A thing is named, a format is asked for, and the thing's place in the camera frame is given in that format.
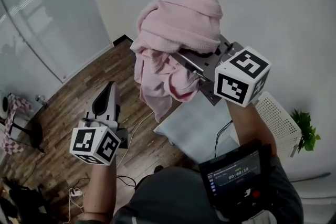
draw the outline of white box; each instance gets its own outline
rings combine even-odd
[[[119,145],[107,126],[74,128],[70,153],[88,164],[110,165]]]
[[[251,47],[216,67],[214,93],[246,107],[265,85],[271,63]]]

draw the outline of handheld device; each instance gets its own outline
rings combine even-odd
[[[171,56],[200,77],[199,90],[212,105],[222,98],[246,107],[263,89],[271,62],[256,50],[230,43],[224,36],[214,53],[180,49]]]
[[[118,122],[120,92],[114,81],[95,92],[74,128],[70,153],[88,164],[110,165],[118,148],[128,148],[129,132]]]
[[[245,221],[269,204],[270,145],[259,140],[199,165],[210,204],[230,221]]]

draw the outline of checkered cloth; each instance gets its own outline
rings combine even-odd
[[[14,154],[18,152],[22,152],[23,148],[10,139],[9,132],[12,127],[12,123],[14,120],[14,116],[17,110],[21,110],[25,113],[31,111],[31,105],[28,103],[27,100],[15,96],[12,93],[8,96],[8,105],[9,105],[9,114],[5,120],[5,136],[1,137],[0,139],[0,147],[7,152],[8,154]]]

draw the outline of pink towel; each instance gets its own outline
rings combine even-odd
[[[160,118],[172,105],[172,97],[190,101],[199,78],[182,67],[171,53],[180,48],[214,52],[219,45],[218,0],[155,0],[140,14],[134,79],[141,84],[140,99]]]

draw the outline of green plant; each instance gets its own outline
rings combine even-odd
[[[291,117],[300,127],[302,138],[300,140],[298,151],[304,147],[306,151],[313,151],[316,140],[321,140],[319,134],[316,134],[316,128],[310,125],[310,114],[294,109]]]

